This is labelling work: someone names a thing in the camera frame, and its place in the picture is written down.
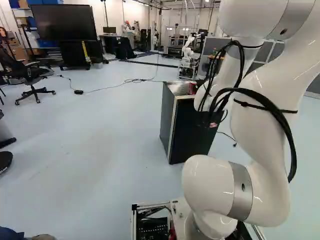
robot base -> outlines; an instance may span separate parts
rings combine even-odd
[[[153,229],[144,229],[148,233],[148,238],[141,235],[143,215],[147,218],[157,215],[158,226]],[[154,239],[169,240],[175,239],[168,236],[173,233],[176,240],[208,240],[197,228],[191,209],[184,197],[173,199],[170,202],[156,204],[133,204],[131,215],[131,240]],[[225,240],[266,240],[261,230],[250,224],[238,222],[236,230]]]

white robotic arm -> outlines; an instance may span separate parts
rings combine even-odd
[[[185,45],[182,47],[182,52],[183,52],[183,58],[182,60],[186,62],[190,62],[192,56],[195,54],[194,51],[191,50],[190,47],[188,47],[197,37],[199,37],[201,34],[198,34],[196,36],[190,35],[188,37],[188,40],[186,41]]]
[[[307,87],[320,73],[320,0],[224,0],[219,20],[223,32],[239,37],[242,45],[248,39],[257,43],[264,38],[285,41],[282,55],[248,74],[239,87],[264,95],[279,109],[297,110]],[[210,89],[212,97],[222,88],[233,87],[240,63],[232,57],[228,52]],[[252,62],[247,56],[246,61],[244,72]],[[199,91],[196,110],[204,94]],[[233,98],[261,106],[243,94],[234,93]],[[290,124],[296,114],[284,116]],[[182,171],[184,196],[194,219],[189,222],[209,239],[230,235],[237,220],[276,227],[290,213],[283,129],[269,111],[237,103],[232,106],[230,128],[251,157],[249,166],[196,155],[187,160]]]

black display screen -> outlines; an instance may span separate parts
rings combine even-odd
[[[89,5],[32,4],[30,7],[43,40],[97,40],[95,21]]]

chair base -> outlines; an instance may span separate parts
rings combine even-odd
[[[20,101],[23,99],[26,99],[28,97],[30,97],[31,95],[35,96],[35,101],[37,104],[41,103],[41,101],[38,98],[38,94],[52,94],[52,95],[56,95],[56,91],[48,91],[46,87],[43,88],[39,88],[39,89],[35,89],[34,86],[30,85],[31,87],[31,91],[24,91],[20,98],[18,98],[17,100],[15,100],[15,105],[20,105]]]
[[[10,145],[10,144],[13,144],[17,141],[17,139],[15,137],[12,137],[12,138],[9,138],[7,140],[4,140],[4,141],[0,141],[0,149]]]

black office chair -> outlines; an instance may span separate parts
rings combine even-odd
[[[33,84],[46,79],[47,76],[53,74],[53,70],[49,68],[44,68],[39,66],[39,61],[30,62],[26,65],[20,60],[15,60],[12,58],[7,51],[0,47],[0,63],[3,68],[9,68],[11,71],[5,71],[4,75],[8,78],[19,78],[25,79],[24,84],[31,87],[30,91],[24,91],[21,95],[21,98],[15,100],[15,105],[19,105],[20,101],[30,97],[31,95],[35,96],[36,102],[39,104],[40,100],[38,94],[53,94],[56,95],[55,91],[48,91],[46,87],[35,89]]]

